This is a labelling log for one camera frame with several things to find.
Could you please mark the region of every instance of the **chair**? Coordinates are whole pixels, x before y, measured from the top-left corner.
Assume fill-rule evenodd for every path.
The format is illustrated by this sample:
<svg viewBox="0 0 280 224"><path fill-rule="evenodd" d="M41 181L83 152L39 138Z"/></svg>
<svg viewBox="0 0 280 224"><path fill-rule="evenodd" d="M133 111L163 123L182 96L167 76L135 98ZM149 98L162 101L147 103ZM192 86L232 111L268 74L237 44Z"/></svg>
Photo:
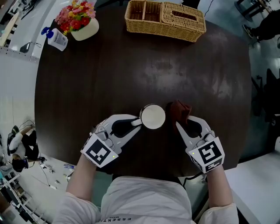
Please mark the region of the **chair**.
<svg viewBox="0 0 280 224"><path fill-rule="evenodd" d="M255 79L252 78L252 83L257 90L257 96L255 96L252 102L257 101L258 105L254 112L255 116L260 116L262 108L266 112L266 122L271 122L275 125L277 116L280 114L280 78L277 79L270 69L266 72L266 85L263 87L263 78L257 76L257 80L260 80L260 86Z"/></svg>

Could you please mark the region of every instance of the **wrist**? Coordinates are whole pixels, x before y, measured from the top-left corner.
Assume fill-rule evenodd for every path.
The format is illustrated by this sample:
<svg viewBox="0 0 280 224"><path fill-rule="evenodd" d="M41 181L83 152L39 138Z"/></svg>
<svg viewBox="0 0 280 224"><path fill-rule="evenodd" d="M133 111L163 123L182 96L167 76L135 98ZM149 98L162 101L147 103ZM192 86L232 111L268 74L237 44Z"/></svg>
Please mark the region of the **wrist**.
<svg viewBox="0 0 280 224"><path fill-rule="evenodd" d="M207 175L215 175L215 174L219 174L221 172L224 172L224 168L223 165L220 165L218 167L216 167L215 169L209 171L208 173L206 173Z"/></svg>
<svg viewBox="0 0 280 224"><path fill-rule="evenodd" d="M78 163L82 163L84 165L89 165L89 166L93 167L94 169L96 169L96 165L92 161L90 161L84 154L82 154L80 156Z"/></svg>

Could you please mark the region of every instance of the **cable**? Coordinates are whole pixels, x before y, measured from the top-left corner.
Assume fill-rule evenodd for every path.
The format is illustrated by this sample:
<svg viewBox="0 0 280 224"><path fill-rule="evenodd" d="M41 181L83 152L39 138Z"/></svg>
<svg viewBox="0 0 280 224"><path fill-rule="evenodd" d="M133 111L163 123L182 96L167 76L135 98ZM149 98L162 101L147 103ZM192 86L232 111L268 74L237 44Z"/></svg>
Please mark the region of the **cable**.
<svg viewBox="0 0 280 224"><path fill-rule="evenodd" d="M47 178L47 175L46 175L46 173L45 173L45 171L42 169L42 167L39 165L39 167L41 168L41 170L43 171L43 173L45 174L45 178L46 178L46 180L47 180L47 183L48 183L48 185L49 185L49 187L50 187L50 184L49 184L49 181L48 181L48 178Z"/></svg>
<svg viewBox="0 0 280 224"><path fill-rule="evenodd" d="M68 183L69 183L68 177L71 177L73 173L74 173L74 171L66 177L66 180L67 180Z"/></svg>
<svg viewBox="0 0 280 224"><path fill-rule="evenodd" d="M193 177L186 177L185 180L184 180L184 183L183 183L183 188L185 188L185 185L186 185L187 180L193 180L193 179L199 177L199 176L202 175L202 174L203 174L203 173L200 172L200 173L194 175Z"/></svg>
<svg viewBox="0 0 280 224"><path fill-rule="evenodd" d="M24 128L20 129L20 127L23 126L26 122L22 123L22 124L18 127L18 129L19 129L19 130L23 130L23 129L26 128L27 126L31 126L31 125L26 125L26 126L24 126Z"/></svg>
<svg viewBox="0 0 280 224"><path fill-rule="evenodd" d="M215 138L215 132L212 131L212 130L209 131L209 132L203 137L202 140L199 140L199 141L194 145L194 147L192 148L192 150L194 150L195 147L198 147L197 144L198 144L199 142L204 141L204 142L206 143L205 138L208 136L208 134L212 134L212 136Z"/></svg>
<svg viewBox="0 0 280 224"><path fill-rule="evenodd" d="M31 167L33 167L33 166L34 166L34 164L35 164L35 162L33 162L33 165L32 165ZM31 167L29 167L29 168L31 168Z"/></svg>
<svg viewBox="0 0 280 224"><path fill-rule="evenodd" d="M212 2L213 2L213 1L214 1L214 0L212 0L212 1L211 1L210 6L209 6L209 8L208 8L207 12L209 11L209 9L210 9L211 4L212 4Z"/></svg>

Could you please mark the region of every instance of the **blue spray nozzle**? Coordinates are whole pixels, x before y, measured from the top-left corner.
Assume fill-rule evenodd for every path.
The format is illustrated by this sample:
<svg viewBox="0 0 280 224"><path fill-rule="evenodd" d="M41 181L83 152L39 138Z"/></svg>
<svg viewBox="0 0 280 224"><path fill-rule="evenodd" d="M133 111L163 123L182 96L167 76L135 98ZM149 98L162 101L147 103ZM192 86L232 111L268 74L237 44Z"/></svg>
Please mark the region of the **blue spray nozzle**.
<svg viewBox="0 0 280 224"><path fill-rule="evenodd" d="M46 34L47 38L53 37L53 31L50 30L50 27L43 28L41 35L44 35L44 34Z"/></svg>

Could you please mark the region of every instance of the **desk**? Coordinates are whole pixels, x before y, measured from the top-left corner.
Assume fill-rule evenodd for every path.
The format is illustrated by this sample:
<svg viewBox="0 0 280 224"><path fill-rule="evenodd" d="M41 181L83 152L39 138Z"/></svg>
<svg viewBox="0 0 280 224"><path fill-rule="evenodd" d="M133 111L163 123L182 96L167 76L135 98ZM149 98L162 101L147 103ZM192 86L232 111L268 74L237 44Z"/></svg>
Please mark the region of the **desk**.
<svg viewBox="0 0 280 224"><path fill-rule="evenodd" d="M138 115L147 104L165 108L180 99L219 136L224 167L236 167L251 105L248 44L210 22L196 43L129 33L125 11L126 6L98 10L98 33L81 42L68 35L63 52L45 43L35 90L40 151L77 164L92 126L113 114ZM171 138L169 131L166 124L142 128L102 171L145 177L196 174L179 146L181 139Z"/></svg>

